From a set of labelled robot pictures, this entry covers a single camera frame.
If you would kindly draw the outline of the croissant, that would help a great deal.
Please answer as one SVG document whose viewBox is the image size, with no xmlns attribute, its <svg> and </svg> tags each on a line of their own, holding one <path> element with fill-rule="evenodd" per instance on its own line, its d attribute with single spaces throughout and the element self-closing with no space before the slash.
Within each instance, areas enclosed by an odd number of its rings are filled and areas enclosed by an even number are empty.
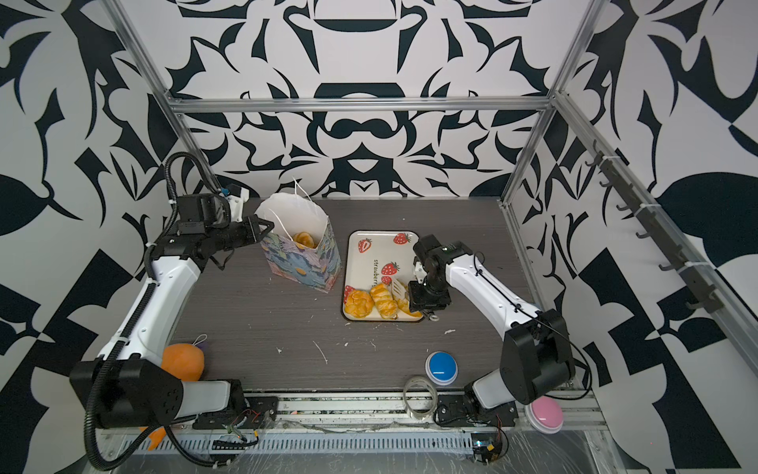
<svg viewBox="0 0 758 474">
<path fill-rule="evenodd" d="M 394 320 L 397 318 L 399 306 L 386 284 L 373 286 L 369 293 L 382 319 Z"/>
<path fill-rule="evenodd" d="M 410 300 L 408 300 L 408 298 L 398 298 L 396 300 L 396 304 L 398 305 L 399 310 L 402 311 L 405 315 L 412 318 L 422 318 L 422 312 L 411 310 Z"/>
</svg>

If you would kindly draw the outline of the floral white paper bag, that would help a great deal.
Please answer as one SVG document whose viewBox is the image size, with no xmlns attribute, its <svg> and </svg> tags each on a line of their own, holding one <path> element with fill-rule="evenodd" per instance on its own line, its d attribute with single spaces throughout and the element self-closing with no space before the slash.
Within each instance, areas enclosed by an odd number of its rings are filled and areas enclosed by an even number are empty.
<svg viewBox="0 0 758 474">
<path fill-rule="evenodd" d="M 293 190 L 264 199 L 257 217 L 274 224 L 262 248 L 272 272 L 286 280 L 329 292 L 341 270 L 341 256 L 329 215 L 295 181 Z"/>
</svg>

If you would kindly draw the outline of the ring donut bread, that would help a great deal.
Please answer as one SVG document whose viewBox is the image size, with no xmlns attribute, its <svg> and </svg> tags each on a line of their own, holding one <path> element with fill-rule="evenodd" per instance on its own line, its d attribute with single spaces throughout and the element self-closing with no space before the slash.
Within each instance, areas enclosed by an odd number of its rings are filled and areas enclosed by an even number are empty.
<svg viewBox="0 0 758 474">
<path fill-rule="evenodd" d="M 318 247 L 316 240 L 308 232 L 299 232 L 292 237 L 292 240 L 300 249 L 316 249 Z"/>
</svg>

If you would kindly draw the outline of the round bread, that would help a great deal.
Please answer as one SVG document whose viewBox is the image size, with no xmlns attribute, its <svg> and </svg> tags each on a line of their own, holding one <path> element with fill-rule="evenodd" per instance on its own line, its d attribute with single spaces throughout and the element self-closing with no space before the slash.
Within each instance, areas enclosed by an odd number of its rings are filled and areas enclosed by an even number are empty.
<svg viewBox="0 0 758 474">
<path fill-rule="evenodd" d="M 345 299 L 345 313 L 356 319 L 367 317 L 374 308 L 374 301 L 368 292 L 353 290 Z"/>
</svg>

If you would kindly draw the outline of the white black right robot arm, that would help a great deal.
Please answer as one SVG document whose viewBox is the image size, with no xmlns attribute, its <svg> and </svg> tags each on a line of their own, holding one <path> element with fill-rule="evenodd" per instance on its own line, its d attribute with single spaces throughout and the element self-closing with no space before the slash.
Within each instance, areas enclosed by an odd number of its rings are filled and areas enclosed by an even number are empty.
<svg viewBox="0 0 758 474">
<path fill-rule="evenodd" d="M 432 315 L 450 306 L 453 288 L 465 296 L 501 337 L 499 367 L 466 387 L 484 411 L 518 402 L 529 405 L 576 375 L 574 348 L 563 316 L 516 295 L 461 242 L 443 245 L 428 235 L 413 250 L 415 276 L 410 310 Z"/>
</svg>

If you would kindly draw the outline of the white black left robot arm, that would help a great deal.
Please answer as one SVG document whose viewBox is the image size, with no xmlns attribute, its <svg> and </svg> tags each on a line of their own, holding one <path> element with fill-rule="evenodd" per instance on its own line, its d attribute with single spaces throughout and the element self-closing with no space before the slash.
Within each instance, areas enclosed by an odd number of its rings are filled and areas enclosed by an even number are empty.
<svg viewBox="0 0 758 474">
<path fill-rule="evenodd" d="M 84 409 L 84 432 L 98 429 L 146 428 L 151 431 L 189 418 L 227 412 L 240 416 L 247 408 L 238 381 L 182 381 L 163 369 L 164 351 L 193 287 L 217 254 L 274 242 L 291 250 L 280 260 L 282 271 L 298 277 L 321 275 L 325 290 L 334 284 L 335 265 L 306 257 L 296 234 L 307 233 L 323 250 L 330 219 L 314 201 L 277 193 L 255 213 L 245 214 L 247 193 L 172 197 L 172 214 L 163 231 L 146 247 L 147 280 L 116 334 L 94 361 L 75 365 L 69 381 Z"/>
</svg>

